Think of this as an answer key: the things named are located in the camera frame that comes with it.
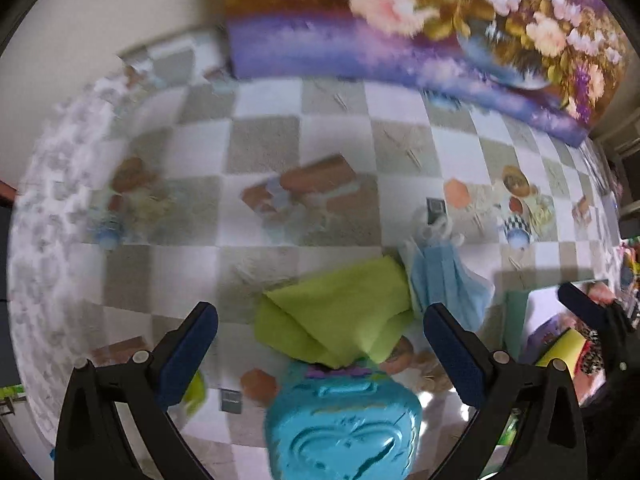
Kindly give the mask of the leopard print scrunchie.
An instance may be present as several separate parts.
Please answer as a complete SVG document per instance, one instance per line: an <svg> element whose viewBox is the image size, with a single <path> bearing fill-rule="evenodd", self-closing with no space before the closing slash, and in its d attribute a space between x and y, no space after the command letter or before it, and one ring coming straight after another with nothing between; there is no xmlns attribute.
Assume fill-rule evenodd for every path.
<svg viewBox="0 0 640 480"><path fill-rule="evenodd" d="M601 341L598 333L590 328L584 328L579 333L585 337L585 344L578 359L577 368L585 375L591 376L603 368Z"/></svg>

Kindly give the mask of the green barcode tissue pack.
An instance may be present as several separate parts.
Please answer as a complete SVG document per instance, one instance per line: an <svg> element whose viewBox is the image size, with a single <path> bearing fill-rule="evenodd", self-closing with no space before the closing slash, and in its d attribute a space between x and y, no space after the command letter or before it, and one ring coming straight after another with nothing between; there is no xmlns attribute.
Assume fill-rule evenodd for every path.
<svg viewBox="0 0 640 480"><path fill-rule="evenodd" d="M503 428L503 432L498 440L499 446L511 446L518 432L518 420L520 419L520 412L513 410L506 421L506 426Z"/></svg>

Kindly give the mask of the yellow green sponge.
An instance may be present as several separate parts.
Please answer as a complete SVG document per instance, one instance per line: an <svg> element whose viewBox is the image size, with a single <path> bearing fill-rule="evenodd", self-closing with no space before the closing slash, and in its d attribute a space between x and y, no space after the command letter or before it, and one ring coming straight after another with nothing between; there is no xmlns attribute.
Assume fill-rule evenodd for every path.
<svg viewBox="0 0 640 480"><path fill-rule="evenodd" d="M547 366L553 360L561 360L566 364L567 369L574 373L586 342L587 339L581 333L569 328L544 352L536 365Z"/></svg>

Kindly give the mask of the purple snack packet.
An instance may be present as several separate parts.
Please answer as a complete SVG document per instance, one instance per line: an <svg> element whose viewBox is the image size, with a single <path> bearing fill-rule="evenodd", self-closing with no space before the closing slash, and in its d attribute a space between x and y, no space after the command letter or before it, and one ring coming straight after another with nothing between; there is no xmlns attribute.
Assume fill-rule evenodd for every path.
<svg viewBox="0 0 640 480"><path fill-rule="evenodd" d="M548 321L538 326L531 333L521 352L521 361L525 364L535 364L554 342L560 338L567 330L574 328L576 320L571 314L559 313L553 315Z"/></svg>

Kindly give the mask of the orange white fluffy cloth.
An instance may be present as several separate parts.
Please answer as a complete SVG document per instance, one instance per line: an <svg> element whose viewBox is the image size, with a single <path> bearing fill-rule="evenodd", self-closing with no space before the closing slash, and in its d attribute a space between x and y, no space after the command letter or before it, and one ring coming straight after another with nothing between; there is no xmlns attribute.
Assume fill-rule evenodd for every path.
<svg viewBox="0 0 640 480"><path fill-rule="evenodd" d="M585 405L605 384L605 372L602 367L592 373L585 373L577 365L573 376L573 385L579 405Z"/></svg>

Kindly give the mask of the white teal tray box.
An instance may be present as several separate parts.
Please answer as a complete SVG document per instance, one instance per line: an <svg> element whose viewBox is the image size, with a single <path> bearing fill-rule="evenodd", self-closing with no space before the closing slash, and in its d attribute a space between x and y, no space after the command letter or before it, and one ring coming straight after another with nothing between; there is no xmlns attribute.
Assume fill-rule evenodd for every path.
<svg viewBox="0 0 640 480"><path fill-rule="evenodd" d="M527 337L538 326L548 321L553 315L571 314L576 320L575 330L588 326L580 318L570 312L558 300L556 292L559 285L529 290L509 290L504 296L504 321L502 331L503 349L516 362L521 361Z"/></svg>

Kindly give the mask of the white pill bottle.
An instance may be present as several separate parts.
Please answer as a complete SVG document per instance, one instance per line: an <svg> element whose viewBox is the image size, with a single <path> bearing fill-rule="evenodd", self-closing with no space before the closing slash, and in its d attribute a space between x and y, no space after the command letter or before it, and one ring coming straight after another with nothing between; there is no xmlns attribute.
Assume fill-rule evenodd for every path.
<svg viewBox="0 0 640 480"><path fill-rule="evenodd" d="M181 399L181 407L187 418L194 416L205 404L207 399L207 386L205 378L200 370L192 377Z"/></svg>

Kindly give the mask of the light blue cloth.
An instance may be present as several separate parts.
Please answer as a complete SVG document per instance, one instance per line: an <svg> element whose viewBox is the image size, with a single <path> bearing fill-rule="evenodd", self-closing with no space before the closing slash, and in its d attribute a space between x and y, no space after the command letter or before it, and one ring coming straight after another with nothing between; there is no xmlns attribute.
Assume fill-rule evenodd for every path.
<svg viewBox="0 0 640 480"><path fill-rule="evenodd" d="M483 325L495 295L495 285L473 272L462 261L462 234L452 232L447 216L422 223L413 237L399 247L416 318L423 318L431 304L443 304L458 323L470 332Z"/></svg>

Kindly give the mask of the teal plastic toy box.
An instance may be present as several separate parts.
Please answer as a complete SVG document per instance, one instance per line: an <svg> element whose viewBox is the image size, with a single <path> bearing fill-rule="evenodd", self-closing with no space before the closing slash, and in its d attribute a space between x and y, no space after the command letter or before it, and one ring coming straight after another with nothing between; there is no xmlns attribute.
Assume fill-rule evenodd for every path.
<svg viewBox="0 0 640 480"><path fill-rule="evenodd" d="M418 397L367 360L332 368L293 362L267 408L275 479L405 479L418 452Z"/></svg>

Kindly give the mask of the grey floral tablecloth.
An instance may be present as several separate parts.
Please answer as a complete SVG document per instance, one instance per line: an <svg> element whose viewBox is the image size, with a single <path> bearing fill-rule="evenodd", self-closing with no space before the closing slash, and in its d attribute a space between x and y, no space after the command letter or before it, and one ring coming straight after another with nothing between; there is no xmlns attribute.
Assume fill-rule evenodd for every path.
<svg viewBox="0 0 640 480"><path fill-rule="evenodd" d="M98 148L127 96L122 75L55 105L18 185L9 236L9 320L18 374L40 434L55 441L78 341L82 301L72 252L84 235Z"/></svg>

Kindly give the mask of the lime green cloth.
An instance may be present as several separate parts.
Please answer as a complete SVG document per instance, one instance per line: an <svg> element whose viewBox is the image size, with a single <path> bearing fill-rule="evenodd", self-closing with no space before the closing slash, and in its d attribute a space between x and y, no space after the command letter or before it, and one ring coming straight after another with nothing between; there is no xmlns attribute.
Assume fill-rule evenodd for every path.
<svg viewBox="0 0 640 480"><path fill-rule="evenodd" d="M254 334L293 360L342 368L386 361L412 321L406 271L385 256L264 292Z"/></svg>

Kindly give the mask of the checkered printed tablecloth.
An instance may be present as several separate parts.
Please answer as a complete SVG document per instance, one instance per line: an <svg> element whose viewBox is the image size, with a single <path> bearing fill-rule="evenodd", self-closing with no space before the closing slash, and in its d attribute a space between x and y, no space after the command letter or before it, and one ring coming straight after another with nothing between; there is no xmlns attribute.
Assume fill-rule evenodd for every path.
<svg viewBox="0 0 640 480"><path fill-rule="evenodd" d="M243 377L288 361L258 344L267 290L392 256L432 210L495 287L483 337L502 341L507 292L606 278L611 231L589 162L475 106L443 110L377 82L235 82L213 34L130 58L137 87L93 113L89 211L73 252L87 347L156 344L201 300L221 326L206 400L178 424L218 479L265 479L264 412Z"/></svg>

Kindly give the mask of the floral canvas painting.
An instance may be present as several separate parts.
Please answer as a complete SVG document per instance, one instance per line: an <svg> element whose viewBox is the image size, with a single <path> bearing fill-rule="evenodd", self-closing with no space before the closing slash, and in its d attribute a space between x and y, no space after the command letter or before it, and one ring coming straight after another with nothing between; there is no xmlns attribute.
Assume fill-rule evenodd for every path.
<svg viewBox="0 0 640 480"><path fill-rule="evenodd" d="M602 0L224 0L240 78L332 76L473 102L582 143L626 73Z"/></svg>

